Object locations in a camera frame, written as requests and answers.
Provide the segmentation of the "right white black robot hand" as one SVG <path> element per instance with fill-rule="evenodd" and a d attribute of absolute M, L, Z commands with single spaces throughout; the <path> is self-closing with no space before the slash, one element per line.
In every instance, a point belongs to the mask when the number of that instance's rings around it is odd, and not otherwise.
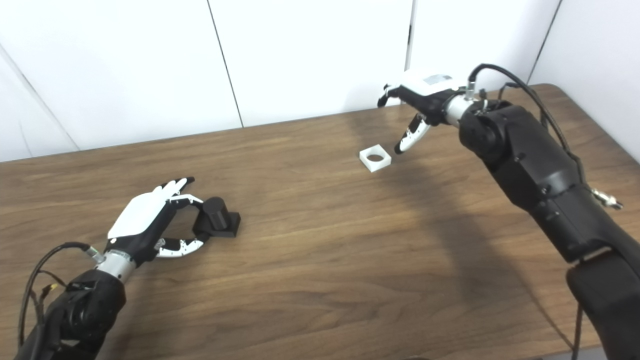
<path fill-rule="evenodd" d="M 378 108 L 385 107 L 388 100 L 398 99 L 417 111 L 394 152 L 398 155 L 407 152 L 434 126 L 459 128 L 464 112 L 473 104 L 466 99 L 466 93 L 467 87 L 461 80 L 418 70 L 407 70 L 398 82 L 384 85 Z"/>

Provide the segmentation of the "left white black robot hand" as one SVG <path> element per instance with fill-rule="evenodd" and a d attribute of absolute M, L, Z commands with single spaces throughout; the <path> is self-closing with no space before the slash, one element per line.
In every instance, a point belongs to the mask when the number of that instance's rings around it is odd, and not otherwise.
<path fill-rule="evenodd" d="M 180 258 L 198 251 L 210 235 L 202 233 L 186 239 L 163 235 L 178 210 L 202 210 L 203 200 L 182 193 L 194 181 L 194 177 L 176 178 L 132 198 L 108 231 L 105 252 L 122 253 L 140 267 L 156 258 Z"/>

